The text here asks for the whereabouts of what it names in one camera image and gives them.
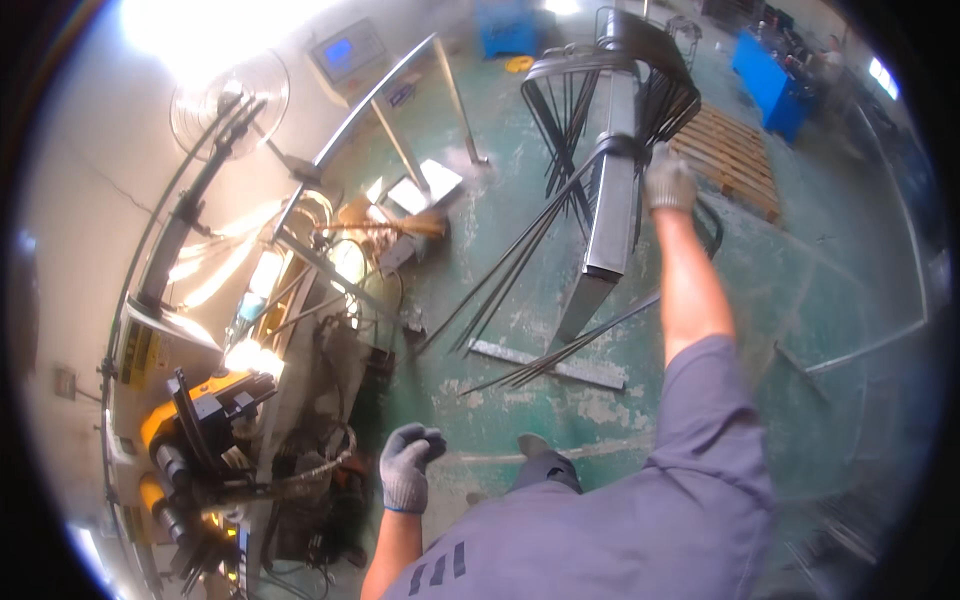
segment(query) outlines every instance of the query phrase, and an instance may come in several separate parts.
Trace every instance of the blue machine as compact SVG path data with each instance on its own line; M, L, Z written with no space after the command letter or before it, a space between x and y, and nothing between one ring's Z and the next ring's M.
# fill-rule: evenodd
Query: blue machine
M476 28L485 59L537 55L537 15L529 0L476 0Z
M763 111L763 129L780 132L792 143L810 113L812 100L803 99L793 76L746 30L740 32L732 67Z

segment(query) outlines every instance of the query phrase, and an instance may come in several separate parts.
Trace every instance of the gray knit glove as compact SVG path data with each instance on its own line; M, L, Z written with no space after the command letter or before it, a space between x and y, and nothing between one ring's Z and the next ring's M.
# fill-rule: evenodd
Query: gray knit glove
M697 182L686 161L666 142L654 144L650 166L643 175L643 200L651 210L677 208L692 212L697 200Z
M446 440L440 429L410 423L390 434L380 454L384 508L422 515L426 510L426 465L444 452Z

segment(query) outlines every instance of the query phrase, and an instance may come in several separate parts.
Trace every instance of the metal frame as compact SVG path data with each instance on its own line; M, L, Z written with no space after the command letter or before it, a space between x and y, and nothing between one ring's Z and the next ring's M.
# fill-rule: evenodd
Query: metal frame
M350 112L347 120L343 122L343 124L330 138L330 141L328 141L324 148L320 150L316 157L314 157L314 166L322 169L333 158L335 151L347 137L347 133L356 126L360 116L366 112L368 108L373 108L377 114L377 117L380 119L380 123L387 131L387 135L394 143L396 152L400 155L404 165L406 165L407 170L410 172L411 178L423 193L429 193L430 188L426 182L426 178L423 176L422 170L420 169L420 162L417 161L416 157L413 155L413 152L410 150L410 145L406 142L406 138L404 138L396 129L396 126L390 116L389 104L382 102L381 95L383 89L387 85L391 84L400 73L405 71L410 63L423 54L428 47L433 48L437 55L437 60L444 72L444 79L449 87L450 98L453 101L454 111L457 113L457 120L459 121L460 127L463 130L464 140L467 144L467 152L470 156L470 160L474 163L487 162L485 157L481 158L477 155L476 146L473 142L473 133L470 131L469 123L467 122L467 116L464 113L463 102L460 99L460 92L457 90L456 82L453 79L453 73L450 71L450 65L446 57L444 45L437 34L431 34L427 36L421 43L417 44L417 46L411 50L407 56L400 59L400 61L394 65L394 68L392 68L390 72L388 72L383 79L373 87L370 93L364 97L360 104L358 104ZM283 214L280 215L280 218L274 227L274 234L271 241L280 244L287 250L296 254L299 258L306 261L308 265L310 265L318 272L320 276L322 276L322 280L325 284L329 285L330 280L336 281L348 292L357 298L362 299L372 309L387 317L394 324L401 324L401 320L394 310L388 309L379 300L374 299L362 288L349 282L347 279L337 273L331 264L324 261L320 256L313 252L313 250L304 246L300 240L296 239L293 234L286 230L287 219L291 214L293 214L296 207L300 204L300 195L303 193L303 189L304 185L301 183L297 187L297 191L294 192L290 202L287 203L286 208L283 210Z

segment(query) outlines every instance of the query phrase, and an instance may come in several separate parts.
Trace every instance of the person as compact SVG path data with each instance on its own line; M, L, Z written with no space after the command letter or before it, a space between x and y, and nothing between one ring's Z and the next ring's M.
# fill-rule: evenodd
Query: person
M837 36L830 36L827 40L829 46L828 52L821 52L820 58L824 62L824 79L831 85L840 80L843 73L844 58L843 51L840 48L840 39Z
M763 427L694 231L688 167L658 144L643 189L662 254L666 369L643 467L583 493L569 460L522 435L528 458L511 490L471 507L423 552L425 468L446 441L439 429L400 427L380 458L387 510L362 600L750 595L774 513Z

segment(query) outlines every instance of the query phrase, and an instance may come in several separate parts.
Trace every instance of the display screen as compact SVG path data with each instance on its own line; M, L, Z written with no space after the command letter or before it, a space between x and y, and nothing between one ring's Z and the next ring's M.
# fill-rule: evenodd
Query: display screen
M345 37L340 41L335 42L329 48L324 50L326 59L330 62L330 66L336 69L343 68L343 63L347 61L350 55L350 50L353 49L353 46L350 45L350 40Z

